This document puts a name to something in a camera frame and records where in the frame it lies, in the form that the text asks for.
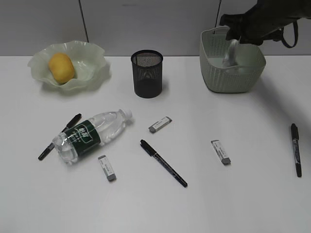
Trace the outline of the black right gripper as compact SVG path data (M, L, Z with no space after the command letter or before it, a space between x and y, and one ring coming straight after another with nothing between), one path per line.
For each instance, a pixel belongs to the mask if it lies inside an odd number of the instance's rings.
M256 4L243 14L223 14L220 25L229 27L227 40L259 46L265 40L281 40L284 15L269 4Z

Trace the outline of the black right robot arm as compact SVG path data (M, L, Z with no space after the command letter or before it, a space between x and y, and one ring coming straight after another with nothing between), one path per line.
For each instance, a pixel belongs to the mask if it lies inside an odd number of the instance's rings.
M291 49L298 43L297 21L311 18L309 0L259 0L243 14L223 14L219 25L229 28L226 40L238 40L241 44L260 46L266 40L281 42ZM294 43L284 38L284 28L293 25Z

